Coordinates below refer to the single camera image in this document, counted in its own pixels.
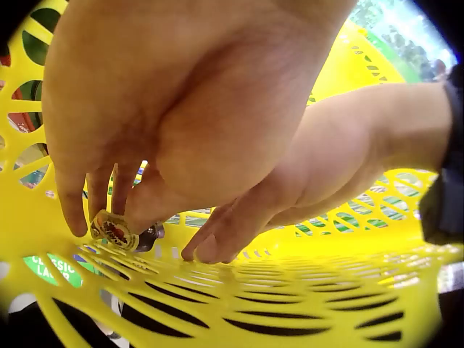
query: finger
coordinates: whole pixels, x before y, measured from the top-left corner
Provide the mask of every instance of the finger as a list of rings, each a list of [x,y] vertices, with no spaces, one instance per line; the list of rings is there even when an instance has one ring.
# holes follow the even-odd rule
[[[137,234],[158,221],[191,208],[189,201],[166,186],[156,166],[147,165],[142,181],[127,196],[125,219],[129,229]]]
[[[113,194],[111,196],[111,212],[124,215],[129,190],[134,185],[141,161],[117,163],[113,169]]]
[[[89,220],[102,209],[106,210],[108,203],[108,184],[113,166],[101,167],[87,174],[87,188],[89,190]]]
[[[85,173],[61,171],[56,168],[55,179],[64,219],[72,234],[76,237],[82,237],[87,233],[87,223],[82,205]]]
[[[209,231],[201,233],[208,236],[196,249],[199,261],[230,262],[259,234],[276,212],[257,198],[250,190],[206,226]]]
[[[182,250],[181,256],[185,261],[193,261],[193,253],[198,245],[203,242],[213,231],[210,225],[214,224],[215,221],[219,220],[222,214],[224,214],[234,203],[234,201],[219,206],[213,210],[213,213],[205,224],[194,234],[192,239],[187,243],[185,248]]]

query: green sign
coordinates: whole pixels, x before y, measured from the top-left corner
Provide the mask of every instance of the green sign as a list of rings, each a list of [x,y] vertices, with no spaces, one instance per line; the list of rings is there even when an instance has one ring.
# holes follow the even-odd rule
[[[63,277],[74,287],[78,288],[82,286],[82,278],[74,268],[72,268],[67,262],[59,259],[54,255],[49,255],[50,260],[55,265],[55,267],[60,271]],[[52,274],[45,266],[43,261],[38,256],[28,256],[24,258],[26,265],[39,277],[43,280],[49,282],[50,284],[57,285],[56,280],[53,278]],[[88,269],[90,272],[94,272],[94,267],[87,262],[77,262],[82,267]]]

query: skin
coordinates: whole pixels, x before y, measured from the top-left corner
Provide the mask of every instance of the skin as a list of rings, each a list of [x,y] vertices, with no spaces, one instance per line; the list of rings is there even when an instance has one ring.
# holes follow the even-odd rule
[[[113,170],[112,211],[136,233],[261,182],[355,2],[71,1],[47,54],[42,107],[72,233],[87,232],[85,179],[92,219]]]
[[[317,102],[306,108],[275,169],[214,210],[182,257],[231,262],[258,234],[325,213],[386,170],[438,171],[450,131],[451,109],[439,83],[369,86]]]

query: fingernail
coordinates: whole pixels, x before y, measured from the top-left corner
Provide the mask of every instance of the fingernail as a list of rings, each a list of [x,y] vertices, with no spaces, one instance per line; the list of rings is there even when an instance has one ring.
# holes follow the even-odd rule
[[[210,235],[206,238],[198,247],[195,252],[195,256],[198,261],[204,264],[215,264],[219,261],[216,260],[217,255],[217,243],[214,235]]]

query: basket hole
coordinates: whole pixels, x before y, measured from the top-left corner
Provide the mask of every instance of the basket hole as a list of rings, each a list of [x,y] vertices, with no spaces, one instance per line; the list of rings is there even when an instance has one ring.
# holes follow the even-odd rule
[[[48,268],[43,263],[42,259],[37,255],[26,256],[23,258],[24,263],[29,267],[29,269],[34,272],[39,278],[45,280],[46,282],[57,285],[55,278],[48,270]]]
[[[82,281],[81,275],[79,274],[77,270],[72,268],[71,265],[59,259],[55,255],[47,254],[47,256],[51,260],[53,265],[57,268],[57,270],[61,273],[63,278],[66,279],[69,284],[71,284],[75,288],[79,288],[82,286],[83,281]]]
[[[21,168],[26,164],[33,163],[41,158],[47,157],[48,154],[45,150],[46,144],[38,142],[27,147],[18,157],[14,165],[14,169]]]
[[[36,64],[44,66],[45,57],[48,51],[48,45],[32,36],[28,32],[23,31],[22,33],[24,50],[26,51],[27,56]]]
[[[90,250],[94,254],[100,254],[100,251],[97,248],[93,247],[93,246],[88,246],[88,245],[84,244],[84,247],[87,250]]]
[[[32,12],[31,17],[43,25],[49,32],[54,32],[61,15],[51,8],[41,8]]]
[[[369,188],[369,191],[374,192],[374,193],[384,193],[387,190],[387,188],[383,185],[372,185]]]
[[[394,331],[390,334],[368,337],[367,339],[371,341],[381,341],[381,342],[398,342],[398,341],[401,341],[401,338],[402,338],[402,332]]]
[[[180,309],[177,309],[175,307],[171,307],[165,303],[162,303],[162,302],[159,302],[159,301],[156,301],[156,300],[153,300],[151,298],[148,298],[148,297],[145,297],[145,296],[142,296],[142,295],[138,295],[138,294],[134,294],[134,293],[129,293],[131,296],[135,297],[136,299],[146,303],[147,305],[153,307],[153,308],[156,308],[160,311],[163,311],[164,313],[166,314],[169,314],[170,316],[175,316],[176,318],[179,318],[181,320],[184,320],[186,322],[189,322],[191,324],[194,324],[194,325],[197,325],[197,326],[201,326],[203,328],[206,328],[206,329],[209,329],[209,326],[201,321],[200,319],[198,319],[197,317],[194,317],[193,315],[191,314],[188,314]]]
[[[366,215],[372,213],[372,210],[365,208],[364,206],[354,203],[352,200],[348,201],[348,206],[358,214]]]
[[[52,190],[46,190],[45,191],[45,196],[47,196],[48,198],[56,198],[56,194]]]
[[[404,200],[402,200],[401,198],[398,198],[398,197],[395,197],[395,196],[386,196],[383,198],[383,201],[387,202],[387,203],[390,203],[391,205],[407,212],[409,211],[409,207],[407,205],[406,202],[404,202]]]
[[[384,183],[384,184],[389,184],[389,183],[390,183],[390,182],[388,181],[388,178],[387,178],[384,174],[382,174],[382,175],[380,176],[380,178],[377,179],[377,181],[382,182],[382,183]]]
[[[279,300],[263,300],[259,298],[251,298],[251,297],[244,297],[244,296],[235,296],[241,300],[256,302],[256,303],[264,303],[264,304],[295,304],[301,303],[301,301],[279,301]]]
[[[300,223],[300,224],[295,224],[295,227],[298,230],[300,230],[301,232],[303,232],[304,234],[306,234],[307,236],[312,236],[313,235],[313,232],[306,225],[303,225],[303,224]],[[298,233],[298,232],[295,232],[295,235],[296,235],[296,237],[301,237],[301,234]]]
[[[186,216],[185,217],[185,225],[190,227],[202,227],[205,222],[206,218],[197,218],[195,216]]]
[[[417,187],[422,187],[422,181],[417,178],[414,174],[411,173],[398,173],[396,174],[396,177],[398,179],[401,179],[403,181],[409,182],[410,184],[413,184],[414,186]]]
[[[188,302],[193,302],[193,303],[203,303],[203,304],[206,304],[206,302],[203,302],[203,301],[198,301],[198,300],[195,300],[193,298],[190,298],[190,297],[187,297],[187,296],[183,296],[183,295],[180,295],[180,294],[177,294],[173,291],[169,291],[169,290],[166,290],[164,288],[161,288],[159,286],[156,286],[154,284],[151,284],[151,283],[148,283],[148,282],[145,282],[146,285],[148,285],[150,288],[152,288],[153,290],[156,290],[157,292],[160,292],[164,295],[168,295],[168,296],[171,296],[171,297],[174,297],[174,298],[177,298],[179,300],[183,300],[183,301],[188,301]]]
[[[369,320],[368,322],[359,324],[358,326],[356,326],[355,329],[368,328],[370,326],[381,325],[387,322],[394,322],[395,320],[401,319],[403,317],[404,317],[404,312],[396,312],[393,314],[389,314],[387,316],[381,316],[381,317]]]
[[[128,274],[125,274],[121,270],[117,270],[116,268],[112,267],[109,264],[109,262],[107,262],[107,261],[103,262],[102,260],[95,259],[95,258],[94,258],[94,261],[97,262],[99,265],[101,265],[107,271],[110,271],[111,273],[116,274],[117,276],[119,276],[120,278],[122,278],[124,280],[129,280],[129,275]]]
[[[380,302],[374,302],[374,303],[368,303],[362,306],[349,306],[349,307],[341,307],[341,308],[332,308],[332,310],[339,310],[339,311],[346,311],[346,312],[351,312],[351,311],[359,311],[359,310],[368,310],[368,309],[374,309],[374,308],[379,308],[386,306],[388,304],[391,304],[395,302],[397,298],[392,298],[389,300],[385,301],[380,301]]]
[[[0,262],[0,280],[6,277],[10,271],[10,264],[6,262]]]
[[[179,259],[180,258],[180,255],[179,255],[179,249],[177,249],[176,246],[173,246],[171,248],[171,255],[173,258],[176,258],[176,259]]]
[[[11,99],[42,100],[42,80],[31,80],[23,83],[13,92]]]
[[[155,258],[161,257],[161,245],[155,244]]]
[[[334,298],[331,300],[326,301],[327,303],[331,302],[344,302],[344,301],[353,301],[353,300],[361,300],[364,298],[370,298],[370,297],[375,297],[375,296],[380,296],[382,294],[366,294],[366,295],[358,295],[358,296],[349,296],[349,297],[339,297],[339,298]]]
[[[179,288],[179,289],[183,289],[183,290],[187,290],[187,291],[193,292],[194,294],[199,294],[199,295],[203,295],[203,296],[206,296],[206,297],[218,298],[218,299],[219,299],[219,297],[216,297],[215,295],[211,295],[211,294],[208,294],[208,293],[203,292],[203,291],[200,291],[200,290],[188,288],[188,287],[186,287],[186,286],[177,285],[177,284],[172,284],[172,283],[166,283],[166,284],[175,286],[176,288]]]
[[[359,199],[361,202],[365,203],[365,204],[368,204],[370,206],[375,206],[374,204],[374,200],[372,199],[371,196],[369,196],[368,194],[366,193],[362,193],[360,194],[358,197],[356,197],[357,199]]]
[[[296,313],[281,313],[281,312],[258,312],[258,311],[245,311],[239,310],[237,313],[249,314],[252,316],[265,316],[269,318],[283,318],[283,319],[323,319],[320,316],[310,316],[308,314]]]
[[[393,210],[393,209],[390,209],[388,208],[387,206],[384,206],[382,204],[380,204],[380,211],[382,211],[382,213],[389,219],[392,219],[392,220],[403,220],[406,218],[405,215]]]
[[[180,215],[176,214],[174,216],[171,216],[167,221],[166,224],[173,224],[173,225],[178,225],[179,224],[179,219]]]
[[[22,177],[19,182],[27,188],[35,188],[44,178],[49,165],[46,165],[38,170],[34,170],[32,173]]]
[[[227,323],[250,332],[255,332],[263,335],[272,336],[307,336],[315,335],[329,330],[330,328],[289,328],[289,327],[275,327],[265,326],[259,324],[249,324],[246,322],[239,322],[236,320],[223,318]]]
[[[380,219],[369,219],[369,220],[367,220],[367,222],[370,223],[371,225],[374,225],[375,227],[379,227],[379,228],[388,226],[388,224],[385,221],[380,220]]]
[[[0,44],[0,66],[2,65],[11,65],[10,49],[8,48],[8,45],[6,43]]]
[[[37,298],[31,293],[17,295],[8,307],[8,313],[19,312],[30,304],[37,302]]]
[[[312,218],[308,220],[310,224],[312,224],[315,227],[325,227],[325,223],[320,221],[319,219]]]
[[[334,219],[334,226],[335,226],[335,228],[336,228],[338,231],[340,231],[340,232],[342,232],[342,233],[350,233],[350,232],[353,232],[353,229],[352,229],[352,228],[350,228],[350,227],[348,227],[348,226],[342,224],[340,221],[335,220],[335,219]]]
[[[73,328],[91,347],[118,347],[106,336],[102,329],[99,328],[95,319],[91,318],[79,309],[61,302],[60,300],[55,298],[53,300]],[[61,344],[55,345],[48,343],[48,346],[61,347]]]
[[[337,213],[336,215],[337,217],[341,218],[343,221],[346,221],[352,224],[353,226],[359,227],[358,220],[356,220],[353,215],[348,214],[348,213]]]
[[[190,284],[201,285],[201,286],[208,286],[208,287],[211,287],[211,288],[214,287],[214,285],[204,284],[204,283],[196,282],[196,281],[194,281],[194,280],[181,278],[181,277],[178,277],[178,276],[174,276],[174,278],[179,279],[179,280],[181,280],[181,281],[183,281],[183,282],[186,282],[186,283],[190,283]]]

